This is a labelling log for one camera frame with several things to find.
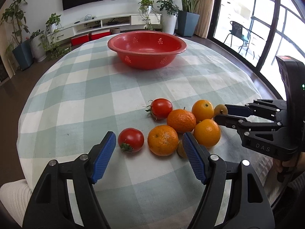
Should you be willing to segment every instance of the red plastic bowl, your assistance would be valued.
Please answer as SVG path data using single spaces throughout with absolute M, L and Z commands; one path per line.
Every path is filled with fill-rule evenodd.
M 127 65 L 137 69 L 158 69 L 169 65 L 177 54 L 186 50 L 186 43 L 173 35 L 153 31 L 119 34 L 108 41 Z

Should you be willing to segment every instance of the blue planter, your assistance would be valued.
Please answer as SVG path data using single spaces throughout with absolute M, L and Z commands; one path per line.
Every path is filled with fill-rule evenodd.
M 200 15 L 179 10 L 178 13 L 178 34 L 182 37 L 194 35 Z
M 13 54 L 21 70 L 29 68 L 32 63 L 34 63 L 29 40 L 26 40 L 22 42 L 19 46 L 17 46 L 13 50 Z

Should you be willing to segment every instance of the human hand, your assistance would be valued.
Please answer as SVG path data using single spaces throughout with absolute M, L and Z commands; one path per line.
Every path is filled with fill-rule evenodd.
M 289 161 L 283 162 L 277 159 L 273 159 L 273 167 L 277 172 L 281 173 L 284 167 L 294 167 L 296 162 L 297 154 Z M 299 162 L 296 166 L 296 172 L 305 171 L 305 153 L 301 152 Z

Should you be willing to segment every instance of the checkered tablecloth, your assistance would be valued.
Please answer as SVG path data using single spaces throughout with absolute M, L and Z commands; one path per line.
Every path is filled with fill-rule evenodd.
M 244 105 L 260 98 L 250 78 L 213 50 L 185 40 L 187 50 L 168 66 L 131 69 L 107 47 L 111 36 L 72 51 L 52 66 L 34 87 L 19 120 L 18 154 L 25 178 L 35 187 L 46 164 L 72 161 L 100 143 L 107 131 L 117 136 L 127 127 L 149 131 L 166 121 L 145 112 L 149 100 L 167 98 L 175 109 L 207 99 L 214 105 Z M 220 142 L 210 152 L 226 161 L 248 159 L 262 182 L 270 159 L 241 147 L 233 129 L 221 128 Z M 73 185 L 68 182 L 76 222 L 81 219 Z M 152 154 L 145 142 L 136 154 L 117 146 L 104 177 L 94 185 L 112 228 L 186 228 L 204 186 L 188 160 L 176 153 Z M 225 213 L 229 183 L 218 222 Z

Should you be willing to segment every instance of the white planter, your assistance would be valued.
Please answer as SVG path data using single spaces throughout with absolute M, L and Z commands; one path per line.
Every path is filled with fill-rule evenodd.
M 152 7 L 151 7 L 151 6 L 148 6 L 148 8 L 147 8 L 147 13 L 150 14 L 151 11 L 152 11 Z
M 143 14 L 145 14 L 146 12 L 148 13 L 148 14 L 150 14 L 150 12 L 152 11 L 152 6 L 143 6 L 143 7 L 141 7 L 140 8 L 140 10 L 142 11 L 142 13 Z
M 162 32 L 168 34 L 174 34 L 176 22 L 177 22 L 177 15 L 169 15 L 167 11 L 163 10 L 162 18 L 163 18 Z
M 31 51 L 33 54 L 33 57 L 36 59 L 37 62 L 41 62 L 45 60 L 47 57 L 45 55 L 45 50 L 43 49 L 43 46 L 41 45 L 41 35 L 36 36 L 33 40 L 30 41 Z
M 56 25 L 56 23 L 52 24 L 52 26 L 50 27 L 50 33 L 54 33 L 54 31 L 58 28 L 58 25 Z

